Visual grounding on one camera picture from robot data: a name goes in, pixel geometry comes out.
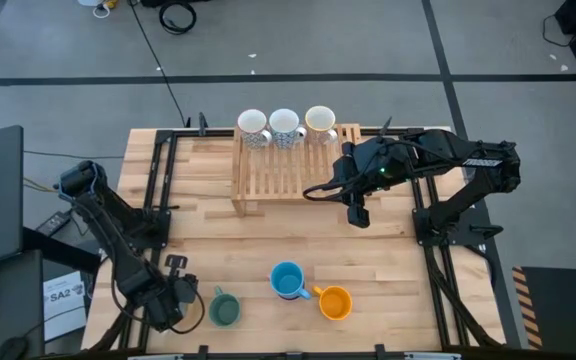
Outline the blue patterned white mug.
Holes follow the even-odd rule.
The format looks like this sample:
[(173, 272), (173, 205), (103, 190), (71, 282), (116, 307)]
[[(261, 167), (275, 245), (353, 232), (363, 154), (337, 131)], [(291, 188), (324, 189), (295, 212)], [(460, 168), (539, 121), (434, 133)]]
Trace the blue patterned white mug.
[(291, 149), (307, 136), (307, 129), (300, 124), (299, 116), (293, 110), (277, 109), (271, 113), (268, 122), (273, 141), (279, 149)]

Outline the black computer mouse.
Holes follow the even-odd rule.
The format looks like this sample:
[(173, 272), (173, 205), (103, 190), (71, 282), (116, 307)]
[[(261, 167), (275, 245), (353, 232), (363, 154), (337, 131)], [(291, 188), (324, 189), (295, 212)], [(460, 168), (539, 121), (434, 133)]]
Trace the black computer mouse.
[(29, 348), (26, 337), (11, 337), (0, 344), (0, 360), (23, 360)]

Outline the hazard-striped black mat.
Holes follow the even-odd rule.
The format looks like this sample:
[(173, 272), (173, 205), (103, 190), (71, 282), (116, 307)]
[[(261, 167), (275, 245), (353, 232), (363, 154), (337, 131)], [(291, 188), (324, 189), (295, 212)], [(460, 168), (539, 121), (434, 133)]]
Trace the hazard-striped black mat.
[(576, 269), (515, 266), (512, 278), (529, 348), (576, 353)]

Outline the black aluminium table frame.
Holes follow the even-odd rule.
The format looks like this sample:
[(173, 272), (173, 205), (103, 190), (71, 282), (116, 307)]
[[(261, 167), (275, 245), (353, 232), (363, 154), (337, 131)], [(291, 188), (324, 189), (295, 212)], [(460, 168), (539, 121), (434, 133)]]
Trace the black aluminium table frame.
[[(175, 329), (139, 322), (120, 339), (151, 353), (366, 352), (437, 350), (441, 346), (423, 249), (414, 238), (413, 188), (402, 184), (367, 200), (371, 224), (359, 229), (335, 203), (262, 201), (236, 214), (231, 201), (234, 135), (185, 132), (176, 145), (157, 144), (152, 129), (129, 135), (118, 185), (132, 206), (146, 195), (171, 208), (167, 254), (188, 258), (205, 303), (215, 287), (241, 304), (239, 321), (217, 327), (199, 304)], [(310, 299), (284, 300), (269, 281), (273, 267), (298, 264)], [(319, 310), (314, 286), (345, 288), (352, 312), (341, 321)]]

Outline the black power adapter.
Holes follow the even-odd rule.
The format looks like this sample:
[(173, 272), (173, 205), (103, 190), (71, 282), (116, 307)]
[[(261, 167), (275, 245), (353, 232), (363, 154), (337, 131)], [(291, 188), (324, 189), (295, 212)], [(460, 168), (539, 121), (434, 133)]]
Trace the black power adapter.
[(41, 223), (36, 231), (47, 236), (52, 237), (63, 229), (71, 221), (71, 214), (69, 211), (57, 211), (43, 223)]

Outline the orange-yellow faceted mug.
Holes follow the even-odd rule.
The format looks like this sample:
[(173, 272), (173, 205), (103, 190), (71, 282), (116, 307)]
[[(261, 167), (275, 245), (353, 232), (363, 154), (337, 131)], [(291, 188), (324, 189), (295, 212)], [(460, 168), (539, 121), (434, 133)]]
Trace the orange-yellow faceted mug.
[(319, 298), (320, 312), (329, 320), (344, 320), (352, 312), (353, 300), (345, 288), (329, 286), (322, 289), (314, 286), (312, 290)]

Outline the orange-rimmed patterned mug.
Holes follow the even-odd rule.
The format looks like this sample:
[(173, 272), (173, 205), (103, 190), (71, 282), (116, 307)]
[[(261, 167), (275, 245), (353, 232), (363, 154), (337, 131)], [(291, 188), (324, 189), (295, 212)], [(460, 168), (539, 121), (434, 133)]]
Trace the orange-rimmed patterned mug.
[(153, 314), (152, 319), (159, 332), (175, 331), (174, 326), (185, 318), (187, 311), (188, 305), (185, 303), (168, 304)]

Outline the yellow-rimmed patterned mug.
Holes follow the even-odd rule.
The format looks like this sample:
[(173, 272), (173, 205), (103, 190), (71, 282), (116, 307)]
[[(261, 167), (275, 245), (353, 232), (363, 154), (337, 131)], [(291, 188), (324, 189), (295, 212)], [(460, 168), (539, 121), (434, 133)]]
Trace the yellow-rimmed patterned mug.
[(330, 108), (322, 105), (311, 107), (306, 112), (304, 120), (311, 143), (327, 145), (338, 140), (335, 130), (336, 115)]

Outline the blue faceted mug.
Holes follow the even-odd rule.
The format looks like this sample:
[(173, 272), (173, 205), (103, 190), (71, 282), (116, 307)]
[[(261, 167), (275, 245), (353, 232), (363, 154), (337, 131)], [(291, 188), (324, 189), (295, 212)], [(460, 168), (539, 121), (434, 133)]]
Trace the blue faceted mug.
[(284, 300), (311, 298), (305, 288), (304, 271), (295, 262), (284, 261), (276, 264), (270, 273), (269, 281), (273, 291)]

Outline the black-white patterned mug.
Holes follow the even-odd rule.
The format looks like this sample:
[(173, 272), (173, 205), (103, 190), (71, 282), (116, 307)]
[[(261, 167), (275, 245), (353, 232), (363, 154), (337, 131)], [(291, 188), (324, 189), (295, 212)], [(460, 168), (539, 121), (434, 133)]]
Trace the black-white patterned mug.
[(237, 127), (248, 148), (259, 149), (272, 143), (272, 134), (267, 130), (267, 117), (260, 110), (243, 111), (237, 118)]

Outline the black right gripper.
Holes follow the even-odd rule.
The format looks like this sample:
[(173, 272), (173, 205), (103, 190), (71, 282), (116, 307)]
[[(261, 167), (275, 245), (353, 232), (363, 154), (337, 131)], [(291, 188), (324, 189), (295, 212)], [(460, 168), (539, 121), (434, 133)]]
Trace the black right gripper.
[(359, 228), (370, 225), (365, 197), (376, 189), (375, 177), (384, 172), (387, 154), (388, 145), (383, 141), (342, 144), (342, 157), (333, 164), (334, 179), (341, 185), (335, 200), (347, 206), (349, 224)]

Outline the white SA2 box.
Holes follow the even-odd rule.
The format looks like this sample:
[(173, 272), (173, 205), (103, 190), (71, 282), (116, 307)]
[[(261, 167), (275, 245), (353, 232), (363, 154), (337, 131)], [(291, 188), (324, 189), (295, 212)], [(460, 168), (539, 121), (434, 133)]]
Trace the white SA2 box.
[(45, 281), (43, 299), (46, 342), (85, 327), (85, 286), (79, 271)]

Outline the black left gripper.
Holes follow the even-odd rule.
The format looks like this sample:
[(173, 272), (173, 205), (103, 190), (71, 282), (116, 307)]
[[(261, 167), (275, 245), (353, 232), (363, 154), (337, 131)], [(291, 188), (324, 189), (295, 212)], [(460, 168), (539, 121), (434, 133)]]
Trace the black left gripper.
[(150, 264), (150, 278), (140, 296), (140, 304), (144, 308), (145, 323), (157, 331), (172, 330), (186, 316), (187, 307), (199, 299), (199, 280), (185, 272), (187, 263), (185, 256), (168, 255), (167, 275)]

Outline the green faceted mug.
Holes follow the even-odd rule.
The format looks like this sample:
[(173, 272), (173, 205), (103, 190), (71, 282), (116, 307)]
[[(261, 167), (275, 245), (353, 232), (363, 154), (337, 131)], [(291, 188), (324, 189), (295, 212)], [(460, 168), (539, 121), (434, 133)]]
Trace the green faceted mug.
[(209, 306), (209, 318), (217, 327), (229, 327), (236, 324), (241, 316), (240, 301), (221, 287), (215, 287), (215, 297)]

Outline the wooden slatted rack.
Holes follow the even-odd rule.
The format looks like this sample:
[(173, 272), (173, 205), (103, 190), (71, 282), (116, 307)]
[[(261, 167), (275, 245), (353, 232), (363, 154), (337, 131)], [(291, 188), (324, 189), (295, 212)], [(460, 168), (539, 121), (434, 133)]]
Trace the wooden slatted rack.
[(250, 203), (262, 201), (302, 202), (305, 189), (328, 182), (333, 177), (333, 163), (341, 156), (341, 145), (362, 141), (358, 124), (339, 124), (333, 144), (308, 140), (291, 149), (276, 145), (249, 148), (241, 132), (234, 132), (231, 201), (236, 214), (251, 212)]

